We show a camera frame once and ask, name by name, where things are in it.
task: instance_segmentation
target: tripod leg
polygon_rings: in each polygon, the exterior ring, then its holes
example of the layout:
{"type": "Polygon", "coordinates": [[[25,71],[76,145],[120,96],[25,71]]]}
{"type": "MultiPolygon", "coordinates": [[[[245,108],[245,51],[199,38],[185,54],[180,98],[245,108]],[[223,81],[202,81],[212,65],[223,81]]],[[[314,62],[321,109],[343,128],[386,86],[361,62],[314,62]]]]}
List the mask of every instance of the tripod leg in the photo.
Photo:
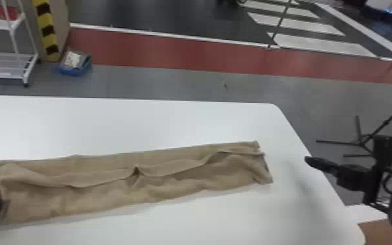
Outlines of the tripod leg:
{"type": "Polygon", "coordinates": [[[357,142],[361,143],[363,139],[363,134],[361,133],[360,117],[355,116],[354,122],[356,124],[357,142]]]}
{"type": "Polygon", "coordinates": [[[372,157],[371,154],[344,154],[344,158],[368,158],[372,157]]]}
{"type": "Polygon", "coordinates": [[[332,145],[351,145],[358,147],[359,145],[357,143],[353,142],[345,142],[345,141],[332,141],[332,140],[316,140],[317,143],[324,143],[324,144],[332,144],[332,145]]]}

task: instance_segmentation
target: black tripod stand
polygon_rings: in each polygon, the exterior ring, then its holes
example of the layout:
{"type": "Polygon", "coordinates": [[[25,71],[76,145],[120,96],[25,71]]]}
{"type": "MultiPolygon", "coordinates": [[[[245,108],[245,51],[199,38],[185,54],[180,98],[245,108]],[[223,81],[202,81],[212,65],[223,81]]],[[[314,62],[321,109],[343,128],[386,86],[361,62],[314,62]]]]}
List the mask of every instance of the black tripod stand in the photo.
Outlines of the black tripod stand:
{"type": "Polygon", "coordinates": [[[390,122],[392,121],[392,115],[386,119],[376,130],[374,130],[371,134],[362,134],[361,133],[361,126],[360,126],[360,119],[358,116],[355,117],[356,123],[356,132],[357,132],[357,139],[351,142],[346,141],[330,141],[330,140],[316,140],[317,143],[326,143],[326,144],[333,144],[333,145],[350,145],[353,147],[361,147],[369,154],[344,154],[344,157],[369,157],[373,156],[372,151],[366,146],[366,144],[376,135],[378,134],[383,128],[385,128],[390,122]]]}

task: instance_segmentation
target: white floor marking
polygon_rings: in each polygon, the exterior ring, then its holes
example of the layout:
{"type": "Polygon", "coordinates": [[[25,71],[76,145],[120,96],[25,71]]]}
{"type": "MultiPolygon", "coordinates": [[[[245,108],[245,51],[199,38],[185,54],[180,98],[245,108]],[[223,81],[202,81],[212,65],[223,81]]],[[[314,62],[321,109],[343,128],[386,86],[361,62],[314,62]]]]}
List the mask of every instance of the white floor marking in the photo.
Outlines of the white floor marking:
{"type": "Polygon", "coordinates": [[[357,29],[358,31],[362,32],[364,35],[368,36],[369,38],[373,39],[375,42],[381,44],[383,47],[387,48],[388,50],[392,51],[392,42],[388,39],[380,36],[379,34],[371,31],[370,29],[366,28],[365,26],[361,25],[360,23],[356,22],[355,20],[349,18],[348,16],[342,14],[341,12],[337,11],[336,9],[330,7],[329,5],[325,5],[322,3],[316,3],[320,8],[324,9],[325,11],[329,12],[330,14],[334,15],[338,19],[342,20],[343,22],[351,25],[353,28],[357,29]]]}
{"type": "MultiPolygon", "coordinates": [[[[255,14],[255,13],[251,13],[251,12],[248,12],[248,14],[255,20],[255,22],[257,22],[259,24],[263,24],[263,25],[277,26],[277,24],[280,20],[280,18],[275,17],[275,16],[255,14]]],[[[283,21],[281,22],[281,27],[344,36],[344,34],[342,32],[340,32],[338,29],[336,29],[332,25],[326,25],[326,24],[315,23],[315,22],[305,22],[302,20],[293,20],[293,19],[289,19],[289,18],[283,19],[283,21]]]]}
{"type": "Polygon", "coordinates": [[[226,40],[220,38],[208,38],[208,37],[201,37],[201,36],[188,36],[188,35],[179,35],[179,34],[171,34],[171,33],[157,33],[154,31],[140,31],[140,30],[133,30],[133,29],[126,29],[126,28],[116,28],[116,27],[106,27],[100,25],[85,25],[82,23],[70,23],[71,27],[80,28],[80,29],[92,29],[92,30],[99,30],[99,31],[113,31],[118,33],[131,33],[131,34],[141,34],[141,35],[148,35],[148,36],[164,36],[170,38],[179,38],[179,39],[188,39],[188,40],[196,40],[196,41],[204,41],[204,42],[217,42],[222,44],[236,44],[242,46],[254,46],[254,47],[261,47],[267,48],[267,44],[262,44],[258,42],[241,42],[241,41],[234,41],[234,40],[226,40]]]}
{"type": "MultiPolygon", "coordinates": [[[[262,9],[262,10],[269,10],[269,11],[274,11],[274,12],[284,12],[285,7],[282,5],[273,5],[270,3],[261,3],[261,2],[256,2],[256,1],[247,1],[245,4],[242,6],[248,7],[248,8],[257,8],[257,9],[262,9]]],[[[299,16],[306,16],[310,18],[319,18],[316,14],[313,14],[310,10],[305,10],[301,8],[288,8],[287,14],[295,14],[299,16]]]]}
{"type": "Polygon", "coordinates": [[[376,57],[375,54],[359,44],[348,42],[336,42],[302,36],[291,36],[285,34],[276,34],[275,42],[284,48],[294,48],[299,50],[322,51],[328,53],[341,53],[345,55],[359,55],[367,57],[376,57]]]}

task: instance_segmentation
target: shelf rack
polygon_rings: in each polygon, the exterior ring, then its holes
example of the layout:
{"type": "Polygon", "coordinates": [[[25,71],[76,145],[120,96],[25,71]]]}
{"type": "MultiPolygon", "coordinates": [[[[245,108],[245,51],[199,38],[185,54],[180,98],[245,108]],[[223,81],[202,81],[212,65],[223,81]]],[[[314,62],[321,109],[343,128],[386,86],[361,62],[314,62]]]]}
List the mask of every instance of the shelf rack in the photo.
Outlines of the shelf rack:
{"type": "Polygon", "coordinates": [[[18,15],[16,20],[10,20],[6,0],[1,0],[1,5],[7,19],[0,20],[0,30],[6,30],[9,32],[14,53],[0,53],[0,78],[22,79],[24,86],[28,87],[29,75],[31,74],[35,64],[38,62],[38,52],[33,41],[31,28],[24,13],[23,4],[21,0],[17,0],[17,3],[21,13],[18,15]],[[23,22],[26,24],[27,32],[29,33],[29,38],[34,51],[32,54],[21,54],[18,51],[15,33],[17,28],[23,22]]]}

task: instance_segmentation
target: red floor stripe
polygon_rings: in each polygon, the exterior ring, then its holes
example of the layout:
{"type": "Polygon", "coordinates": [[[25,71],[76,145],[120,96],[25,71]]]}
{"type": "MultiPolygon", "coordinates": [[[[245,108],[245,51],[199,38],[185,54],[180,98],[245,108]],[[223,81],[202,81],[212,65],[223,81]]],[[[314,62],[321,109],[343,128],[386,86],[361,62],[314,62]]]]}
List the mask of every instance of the red floor stripe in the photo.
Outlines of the red floor stripe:
{"type": "Polygon", "coordinates": [[[392,83],[392,63],[297,50],[72,29],[67,42],[98,65],[142,66],[392,83]]]}

